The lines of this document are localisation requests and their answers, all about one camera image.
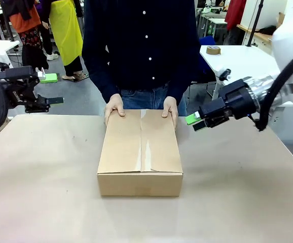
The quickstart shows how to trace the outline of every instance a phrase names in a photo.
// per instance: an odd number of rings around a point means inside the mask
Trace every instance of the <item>jeans pocket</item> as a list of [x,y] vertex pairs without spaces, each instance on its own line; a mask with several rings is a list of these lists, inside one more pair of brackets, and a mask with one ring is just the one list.
[[132,97],[136,93],[136,90],[121,90],[121,95],[125,97]]

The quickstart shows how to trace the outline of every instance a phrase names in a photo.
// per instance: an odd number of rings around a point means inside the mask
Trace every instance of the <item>blue jeans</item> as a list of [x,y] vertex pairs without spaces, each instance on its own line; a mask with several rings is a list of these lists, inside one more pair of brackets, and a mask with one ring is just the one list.
[[[168,84],[152,90],[121,90],[124,109],[152,109],[162,110],[166,98]],[[179,116],[187,116],[184,96],[178,106]]]

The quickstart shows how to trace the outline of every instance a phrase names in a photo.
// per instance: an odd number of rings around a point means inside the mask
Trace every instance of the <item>box flap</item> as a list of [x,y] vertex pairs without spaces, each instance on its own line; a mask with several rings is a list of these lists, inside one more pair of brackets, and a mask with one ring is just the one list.
[[112,112],[101,152],[98,174],[127,172],[182,173],[171,114],[162,110]]
[[109,117],[98,173],[140,170],[141,111],[125,110],[125,117],[120,117],[114,111]]
[[162,110],[141,111],[141,171],[182,173],[172,117]]

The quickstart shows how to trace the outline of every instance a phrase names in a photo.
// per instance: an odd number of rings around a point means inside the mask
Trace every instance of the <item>person in orange top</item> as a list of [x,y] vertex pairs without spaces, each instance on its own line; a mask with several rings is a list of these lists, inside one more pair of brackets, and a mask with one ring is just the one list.
[[4,0],[6,14],[14,29],[19,34],[23,44],[23,66],[48,69],[46,56],[42,50],[42,42],[38,26],[41,24],[40,17],[34,6],[35,0]]

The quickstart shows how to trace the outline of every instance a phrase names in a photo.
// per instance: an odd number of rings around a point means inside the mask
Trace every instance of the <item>black pole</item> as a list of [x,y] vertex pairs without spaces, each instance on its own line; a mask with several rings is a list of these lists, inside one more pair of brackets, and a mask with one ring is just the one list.
[[258,24],[259,16],[260,16],[260,13],[262,11],[263,6],[264,6],[264,0],[261,0],[260,1],[260,4],[258,6],[258,12],[257,12],[256,18],[254,20],[253,27],[252,27],[252,31],[251,31],[251,34],[250,34],[250,38],[249,38],[249,41],[248,41],[248,44],[247,44],[248,47],[251,47],[251,41],[252,41],[254,32],[256,31],[256,27],[257,27],[257,24]]
[[9,35],[9,37],[10,37],[10,40],[12,41],[12,42],[14,42],[15,40],[14,40],[14,36],[13,36],[13,33],[11,32],[11,28],[10,28],[10,25],[9,25],[9,18],[8,18],[8,16],[6,15],[6,11],[5,11],[5,2],[4,2],[4,0],[2,0],[2,1],[0,1],[0,5],[1,5],[1,9],[2,9],[2,11],[3,11],[3,16],[4,16],[4,20],[5,20],[5,24],[6,24],[6,28],[7,28],[7,32],[8,32],[8,35]]

